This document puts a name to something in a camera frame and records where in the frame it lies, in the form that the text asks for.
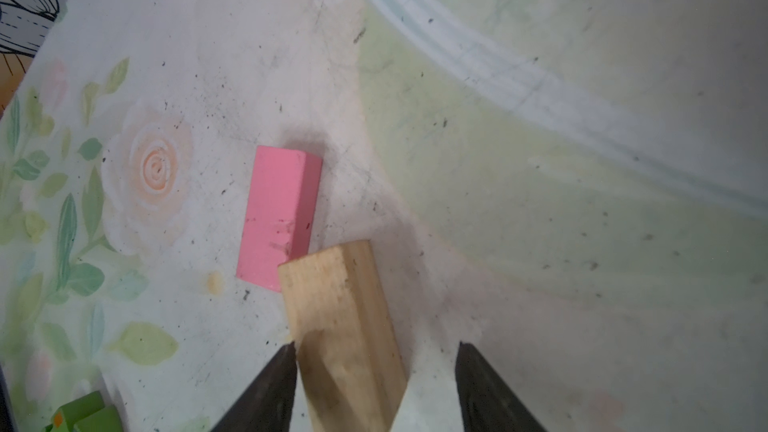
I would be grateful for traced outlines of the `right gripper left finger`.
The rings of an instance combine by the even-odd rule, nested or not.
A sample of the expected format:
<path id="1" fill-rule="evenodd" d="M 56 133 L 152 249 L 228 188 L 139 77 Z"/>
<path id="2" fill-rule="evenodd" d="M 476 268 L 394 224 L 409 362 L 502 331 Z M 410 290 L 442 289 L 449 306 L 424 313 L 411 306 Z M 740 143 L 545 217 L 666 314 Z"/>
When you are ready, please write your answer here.
<path id="1" fill-rule="evenodd" d="M 287 432 L 296 393 L 295 343 L 283 345 L 212 432 Z"/>

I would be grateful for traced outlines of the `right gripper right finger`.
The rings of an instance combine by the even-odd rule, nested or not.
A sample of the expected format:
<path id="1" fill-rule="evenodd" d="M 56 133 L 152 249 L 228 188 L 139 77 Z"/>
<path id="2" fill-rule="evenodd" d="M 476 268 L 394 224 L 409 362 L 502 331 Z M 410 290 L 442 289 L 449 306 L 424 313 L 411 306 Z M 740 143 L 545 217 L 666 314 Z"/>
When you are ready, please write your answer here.
<path id="1" fill-rule="evenodd" d="M 459 344 L 454 371 L 465 431 L 546 431 L 475 345 Z"/>

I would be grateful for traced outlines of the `natural wood block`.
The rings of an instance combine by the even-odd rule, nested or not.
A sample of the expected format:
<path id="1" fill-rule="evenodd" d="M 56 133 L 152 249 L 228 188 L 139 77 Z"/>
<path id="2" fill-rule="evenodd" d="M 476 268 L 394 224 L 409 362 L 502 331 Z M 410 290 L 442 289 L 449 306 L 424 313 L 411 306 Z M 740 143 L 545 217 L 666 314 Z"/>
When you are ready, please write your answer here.
<path id="1" fill-rule="evenodd" d="M 388 431 L 407 374 L 367 240 L 278 268 L 316 431 Z"/>

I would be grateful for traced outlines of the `green wood block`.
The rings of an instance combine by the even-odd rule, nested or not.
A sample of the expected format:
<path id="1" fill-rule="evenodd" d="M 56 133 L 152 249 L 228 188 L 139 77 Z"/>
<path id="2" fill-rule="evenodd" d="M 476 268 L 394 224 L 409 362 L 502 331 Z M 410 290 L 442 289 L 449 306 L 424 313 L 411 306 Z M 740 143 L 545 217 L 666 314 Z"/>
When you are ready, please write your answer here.
<path id="1" fill-rule="evenodd" d="M 117 408 L 94 391 L 56 409 L 43 431 L 123 432 L 124 428 Z"/>

